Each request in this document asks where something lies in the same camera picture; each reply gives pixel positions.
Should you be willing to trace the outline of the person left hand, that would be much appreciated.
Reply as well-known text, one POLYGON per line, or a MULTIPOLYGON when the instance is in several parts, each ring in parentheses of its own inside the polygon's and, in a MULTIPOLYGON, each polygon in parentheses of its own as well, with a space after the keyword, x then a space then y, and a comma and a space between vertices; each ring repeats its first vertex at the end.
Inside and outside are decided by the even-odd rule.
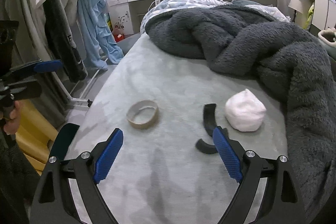
POLYGON ((18 131, 21 121, 21 101, 14 102, 14 108, 9 115, 9 119, 6 119, 6 123, 3 126, 3 131, 7 135, 15 135, 18 131))

